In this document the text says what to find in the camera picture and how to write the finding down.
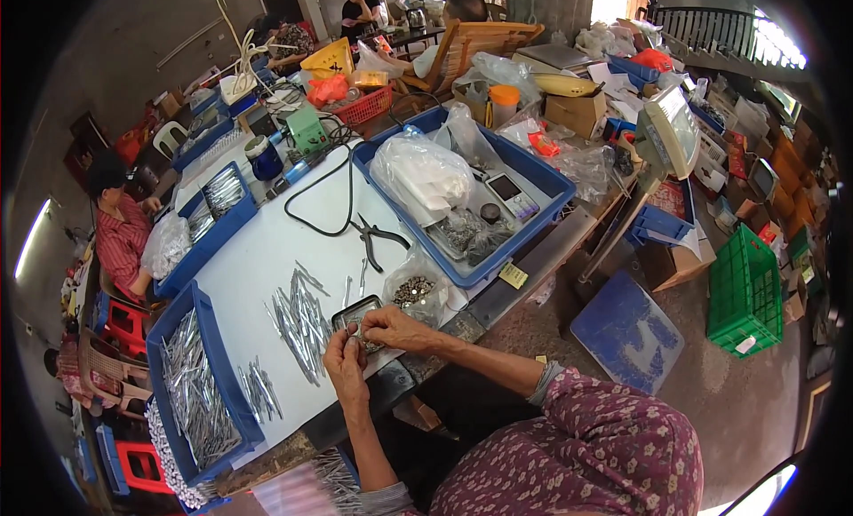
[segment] white plastic chair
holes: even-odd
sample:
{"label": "white plastic chair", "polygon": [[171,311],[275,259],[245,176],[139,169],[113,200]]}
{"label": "white plastic chair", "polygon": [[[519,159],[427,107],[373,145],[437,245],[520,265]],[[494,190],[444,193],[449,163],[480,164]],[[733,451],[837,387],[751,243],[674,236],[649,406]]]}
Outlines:
{"label": "white plastic chair", "polygon": [[165,151],[163,151],[163,144],[169,147],[173,155],[178,148],[177,140],[175,140],[175,138],[171,134],[171,130],[173,129],[177,129],[178,131],[180,131],[184,138],[189,136],[189,131],[187,131],[186,128],[184,128],[174,120],[171,122],[166,122],[163,127],[160,128],[160,131],[157,131],[154,140],[155,148],[157,148],[157,151],[162,153],[163,156],[167,159],[171,159],[171,155],[167,155]]}

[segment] black shirt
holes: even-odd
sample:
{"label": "black shirt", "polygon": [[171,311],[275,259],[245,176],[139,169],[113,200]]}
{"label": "black shirt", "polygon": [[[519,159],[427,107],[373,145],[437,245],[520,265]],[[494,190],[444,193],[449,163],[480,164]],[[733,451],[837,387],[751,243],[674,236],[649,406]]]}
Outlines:
{"label": "black shirt", "polygon": [[[364,0],[364,3],[368,6],[369,10],[373,10],[375,7],[379,7],[379,0]],[[350,0],[347,0],[344,3],[343,9],[340,11],[340,17],[349,18],[350,20],[356,20],[359,16],[362,15],[362,7],[359,4],[354,4]],[[350,40],[350,44],[355,44],[358,42],[358,36],[364,32],[364,28],[367,24],[356,24],[352,28],[347,28],[347,26],[340,27],[340,36],[341,38],[347,37]]]}

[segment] fluorescent light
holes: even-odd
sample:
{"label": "fluorescent light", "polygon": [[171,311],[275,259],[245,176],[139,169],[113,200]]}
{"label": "fluorescent light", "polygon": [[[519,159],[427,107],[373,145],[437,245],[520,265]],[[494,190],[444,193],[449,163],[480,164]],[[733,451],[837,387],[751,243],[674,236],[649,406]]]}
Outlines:
{"label": "fluorescent light", "polygon": [[30,246],[32,245],[33,239],[36,238],[36,231],[38,231],[38,226],[41,225],[42,220],[47,215],[48,207],[50,207],[50,198],[48,198],[44,205],[42,205],[42,210],[38,212],[38,216],[32,222],[32,227],[30,228],[30,233],[27,235],[27,241],[24,242],[24,249],[20,250],[20,257],[18,257],[18,265],[15,268],[15,278],[17,279],[20,276],[20,273],[24,270],[24,263],[27,262],[27,254],[30,252]]}

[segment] red plastic stool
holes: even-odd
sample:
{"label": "red plastic stool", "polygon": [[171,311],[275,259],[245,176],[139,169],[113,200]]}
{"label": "red plastic stool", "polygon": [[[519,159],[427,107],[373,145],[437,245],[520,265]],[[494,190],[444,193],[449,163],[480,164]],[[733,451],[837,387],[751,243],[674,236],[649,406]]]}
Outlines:
{"label": "red plastic stool", "polygon": [[109,300],[104,334],[119,341],[122,355],[134,358],[145,353],[143,318],[148,318],[148,315],[115,299]]}
{"label": "red plastic stool", "polygon": [[[153,444],[149,442],[124,442],[116,440],[115,448],[119,453],[121,471],[124,473],[124,481],[128,486],[159,494],[174,494],[171,488],[165,483],[163,465],[160,464],[159,456]],[[139,460],[144,477],[134,475],[133,468],[131,468],[132,457]],[[156,472],[154,468],[151,468],[150,457],[155,459],[157,464]]]}

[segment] orange lid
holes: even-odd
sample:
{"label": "orange lid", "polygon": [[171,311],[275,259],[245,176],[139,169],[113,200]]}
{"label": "orange lid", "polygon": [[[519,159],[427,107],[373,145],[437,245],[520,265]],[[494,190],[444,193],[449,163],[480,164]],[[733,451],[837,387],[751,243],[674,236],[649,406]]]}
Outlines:
{"label": "orange lid", "polygon": [[509,84],[496,84],[489,87],[491,101],[498,105],[518,105],[521,100],[521,92]]}

